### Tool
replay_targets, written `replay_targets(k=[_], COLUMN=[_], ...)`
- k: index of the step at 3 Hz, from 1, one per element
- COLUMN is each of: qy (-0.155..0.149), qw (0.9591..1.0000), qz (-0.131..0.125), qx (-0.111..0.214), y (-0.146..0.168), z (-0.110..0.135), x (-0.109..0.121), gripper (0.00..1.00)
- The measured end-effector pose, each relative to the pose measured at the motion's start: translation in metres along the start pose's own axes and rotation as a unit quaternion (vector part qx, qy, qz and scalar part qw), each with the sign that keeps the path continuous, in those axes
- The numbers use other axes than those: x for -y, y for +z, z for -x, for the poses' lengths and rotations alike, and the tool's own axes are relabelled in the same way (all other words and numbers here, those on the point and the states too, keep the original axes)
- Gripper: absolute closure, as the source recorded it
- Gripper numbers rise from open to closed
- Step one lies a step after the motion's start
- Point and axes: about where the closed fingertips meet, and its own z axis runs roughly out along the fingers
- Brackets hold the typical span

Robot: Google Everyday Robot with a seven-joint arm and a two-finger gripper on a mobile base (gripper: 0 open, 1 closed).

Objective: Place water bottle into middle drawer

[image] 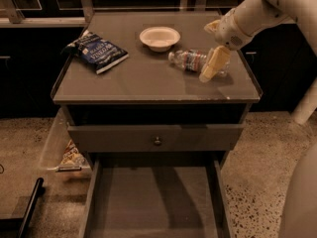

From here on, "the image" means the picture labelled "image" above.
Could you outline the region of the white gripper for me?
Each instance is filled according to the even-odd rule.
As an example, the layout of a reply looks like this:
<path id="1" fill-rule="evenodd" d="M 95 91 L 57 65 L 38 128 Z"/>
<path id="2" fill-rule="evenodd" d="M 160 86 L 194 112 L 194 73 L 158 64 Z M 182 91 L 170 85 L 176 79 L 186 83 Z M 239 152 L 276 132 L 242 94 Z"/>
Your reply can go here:
<path id="1" fill-rule="evenodd" d="M 204 26 L 207 33 L 215 33 L 215 41 L 222 46 L 209 51 L 206 63 L 199 75 L 201 82 L 211 80 L 229 62 L 230 50 L 239 50 L 253 39 L 239 28 L 234 18 L 235 12 L 235 9 L 231 9 L 220 20 L 215 20 Z"/>

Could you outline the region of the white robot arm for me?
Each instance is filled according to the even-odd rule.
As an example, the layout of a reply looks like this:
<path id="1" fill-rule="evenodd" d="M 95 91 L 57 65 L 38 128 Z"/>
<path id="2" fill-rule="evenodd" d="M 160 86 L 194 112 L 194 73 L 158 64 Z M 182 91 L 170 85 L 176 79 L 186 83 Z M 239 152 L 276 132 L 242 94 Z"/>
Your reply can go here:
<path id="1" fill-rule="evenodd" d="M 293 20 L 317 55 L 317 0 L 244 0 L 220 19 L 205 25 L 218 47 L 207 56 L 199 79 L 209 81 L 264 29 Z M 291 176 L 278 238 L 317 238 L 317 144 L 302 154 Z"/>

